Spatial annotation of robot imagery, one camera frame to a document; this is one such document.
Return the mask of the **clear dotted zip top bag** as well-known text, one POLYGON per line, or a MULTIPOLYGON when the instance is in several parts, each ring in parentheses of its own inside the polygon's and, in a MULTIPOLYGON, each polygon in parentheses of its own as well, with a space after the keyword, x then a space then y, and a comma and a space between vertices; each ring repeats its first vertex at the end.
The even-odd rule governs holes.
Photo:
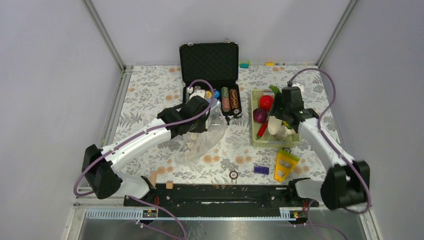
POLYGON ((207 122, 209 125, 205 132, 188 132, 176 138, 182 147, 178 157, 179 163, 188 164, 198 160, 223 138, 227 129, 227 121, 221 112, 221 105, 219 100, 213 102, 207 122))

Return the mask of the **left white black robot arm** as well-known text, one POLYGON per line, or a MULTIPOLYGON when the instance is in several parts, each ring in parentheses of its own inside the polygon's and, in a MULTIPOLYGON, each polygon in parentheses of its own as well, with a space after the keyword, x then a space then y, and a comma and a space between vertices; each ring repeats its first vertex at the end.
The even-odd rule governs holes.
POLYGON ((95 144, 88 146, 74 194, 82 196, 78 185, 86 179, 92 189, 89 194, 100 200, 123 195, 136 197, 144 206, 152 204, 155 200, 153 185, 144 176, 122 173, 122 168, 137 155, 177 136, 206 132, 211 107, 204 98, 194 96, 187 103, 165 108, 148 125, 121 141, 102 148, 95 144))

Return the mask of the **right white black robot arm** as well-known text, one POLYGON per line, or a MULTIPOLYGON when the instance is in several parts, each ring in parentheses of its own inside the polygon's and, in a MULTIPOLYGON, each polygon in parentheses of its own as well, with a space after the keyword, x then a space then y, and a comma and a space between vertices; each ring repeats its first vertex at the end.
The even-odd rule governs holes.
POLYGON ((284 87, 275 94, 268 117, 268 132, 276 135, 287 123, 305 140, 326 169, 323 181, 310 178, 290 182, 287 201, 293 206, 306 199, 324 203, 330 210, 347 209, 366 203, 371 206, 370 166, 364 160, 355 160, 322 128, 318 114, 305 108, 301 89, 284 87))

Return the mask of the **green plastic basket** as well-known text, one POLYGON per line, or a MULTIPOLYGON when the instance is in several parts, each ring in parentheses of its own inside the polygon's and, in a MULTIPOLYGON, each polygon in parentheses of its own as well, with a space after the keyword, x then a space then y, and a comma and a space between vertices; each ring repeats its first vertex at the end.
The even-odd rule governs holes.
POLYGON ((278 140, 275 135, 270 135, 266 129, 262 137, 257 137, 257 133, 260 130, 262 123, 254 121, 253 111, 259 107, 260 97, 263 95, 270 95, 273 97, 274 93, 270 89, 253 89, 250 92, 250 123, 252 145, 254 147, 263 148, 294 148, 302 141, 300 135, 297 133, 288 135, 283 140, 278 140))

